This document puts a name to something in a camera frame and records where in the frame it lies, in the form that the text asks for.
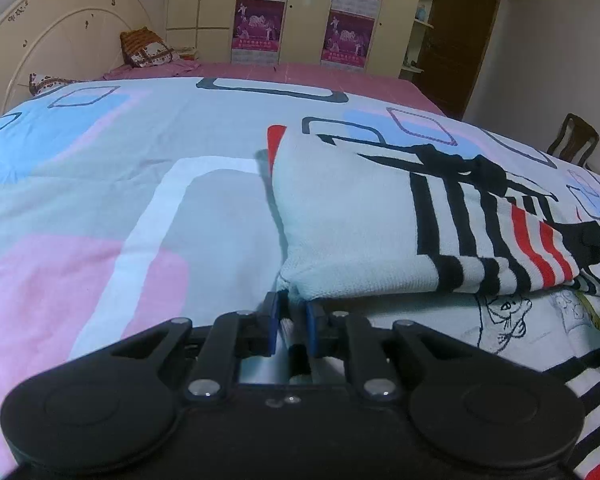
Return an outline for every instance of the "folded towel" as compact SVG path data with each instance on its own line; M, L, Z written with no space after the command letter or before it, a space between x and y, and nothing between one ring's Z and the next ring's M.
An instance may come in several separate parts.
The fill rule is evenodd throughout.
M487 296L571 281L562 235L504 194L537 190L482 156L305 135L272 126L288 241L278 286L304 300L397 292ZM546 214L550 215L550 200Z

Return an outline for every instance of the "headboard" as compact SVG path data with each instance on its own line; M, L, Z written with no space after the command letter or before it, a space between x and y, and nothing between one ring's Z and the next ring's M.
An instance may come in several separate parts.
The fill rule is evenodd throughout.
M29 73L90 80L123 64L120 32L151 27L139 0L17 0L0 16L0 115Z

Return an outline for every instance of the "shelf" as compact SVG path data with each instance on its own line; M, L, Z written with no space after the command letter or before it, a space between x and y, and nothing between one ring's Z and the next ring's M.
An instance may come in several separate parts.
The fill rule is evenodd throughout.
M418 68L417 66L410 66L410 65L403 65L402 69L406 70L407 72L413 72L414 74L422 74L424 72L423 69Z
M413 21L414 21L414 22L416 22L416 23L419 23L419 24L421 24L421 25L424 25L425 27L433 28L433 25L430 25L430 24L429 24L429 23L427 23L427 22L423 22L422 20L418 20L418 19L416 19L416 20L413 20Z

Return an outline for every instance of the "doorway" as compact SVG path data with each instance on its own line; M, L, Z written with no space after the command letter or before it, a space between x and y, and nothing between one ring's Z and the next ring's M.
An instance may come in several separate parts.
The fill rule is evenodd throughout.
M448 117L462 120L500 0L433 0L413 82Z

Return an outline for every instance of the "chair back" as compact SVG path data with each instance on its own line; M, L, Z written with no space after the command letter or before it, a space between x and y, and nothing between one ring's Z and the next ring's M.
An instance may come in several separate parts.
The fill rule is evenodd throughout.
M580 160L577 162L578 166L584 166L584 163L589 158L589 155L593 153L598 141L600 140L600 136L597 131L593 129L587 121L583 118L578 117L574 114L567 114L562 123L562 127L560 128L560 132L558 133L557 138L554 140L547 153L549 155L553 155L554 151L560 146L560 143L564 139L564 136L567 133L567 128L569 124L573 124L573 129L571 130L571 134L569 136L569 140L566 146L559 153L558 158L561 160L566 160L567 162L573 162L573 158L576 154L588 143L591 142L591 145L587 149L586 152L582 154Z

